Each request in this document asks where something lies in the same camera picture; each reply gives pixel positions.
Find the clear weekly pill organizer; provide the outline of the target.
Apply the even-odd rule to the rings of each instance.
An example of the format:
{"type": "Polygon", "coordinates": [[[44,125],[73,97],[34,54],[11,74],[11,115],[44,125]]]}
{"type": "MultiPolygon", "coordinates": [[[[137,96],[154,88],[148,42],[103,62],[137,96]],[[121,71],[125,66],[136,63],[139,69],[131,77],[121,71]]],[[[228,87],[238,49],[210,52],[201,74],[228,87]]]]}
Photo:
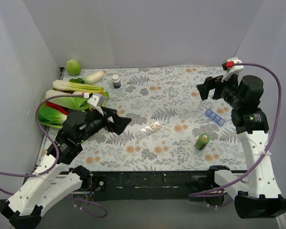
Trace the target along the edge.
{"type": "Polygon", "coordinates": [[[155,122],[153,124],[150,124],[146,127],[141,128],[139,131],[135,133],[135,136],[137,137],[137,139],[142,139],[152,134],[153,132],[158,131],[160,128],[161,128],[161,124],[159,122],[155,122]]]}

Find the green pill bottle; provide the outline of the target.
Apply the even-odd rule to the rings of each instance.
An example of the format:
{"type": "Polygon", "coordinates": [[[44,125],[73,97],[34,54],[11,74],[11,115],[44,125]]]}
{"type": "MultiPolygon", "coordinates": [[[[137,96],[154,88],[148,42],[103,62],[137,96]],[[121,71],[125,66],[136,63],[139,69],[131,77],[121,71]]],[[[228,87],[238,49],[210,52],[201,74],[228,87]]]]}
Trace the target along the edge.
{"type": "Polygon", "coordinates": [[[206,133],[202,133],[200,134],[199,138],[197,139],[196,143],[195,143],[195,148],[197,150],[203,150],[206,145],[209,143],[210,141],[210,136],[209,134],[206,134],[206,133]]]}

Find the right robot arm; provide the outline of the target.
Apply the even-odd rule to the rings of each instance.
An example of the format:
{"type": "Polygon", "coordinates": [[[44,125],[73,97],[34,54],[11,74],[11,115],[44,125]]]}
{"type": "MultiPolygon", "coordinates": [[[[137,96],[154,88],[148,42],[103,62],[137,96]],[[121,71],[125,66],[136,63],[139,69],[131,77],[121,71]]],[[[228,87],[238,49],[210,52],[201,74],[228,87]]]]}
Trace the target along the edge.
{"type": "Polygon", "coordinates": [[[213,90],[213,99],[224,99],[232,108],[231,119],[241,142],[247,172],[236,177],[226,167],[210,168],[206,177],[210,189],[223,189],[234,201],[242,219],[276,218],[286,212],[286,198],[282,196],[266,149],[268,122],[259,108],[264,92],[263,81],[246,75],[240,81],[236,74],[228,81],[222,76],[208,77],[197,89],[206,100],[213,90]]]}

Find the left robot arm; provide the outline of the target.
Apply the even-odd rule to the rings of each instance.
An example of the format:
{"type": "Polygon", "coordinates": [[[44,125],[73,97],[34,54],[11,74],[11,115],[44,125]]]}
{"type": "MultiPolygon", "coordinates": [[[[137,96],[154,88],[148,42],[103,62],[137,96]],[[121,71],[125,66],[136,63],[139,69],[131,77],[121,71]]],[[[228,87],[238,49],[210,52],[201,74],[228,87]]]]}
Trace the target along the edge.
{"type": "Polygon", "coordinates": [[[120,135],[131,121],[105,107],[88,113],[70,112],[35,171],[17,192],[0,200],[0,213],[16,229],[36,228],[53,205],[73,191],[86,191],[92,186],[92,173],[83,166],[71,168],[62,181],[51,186],[82,151],[82,143],[101,129],[120,135]]]}

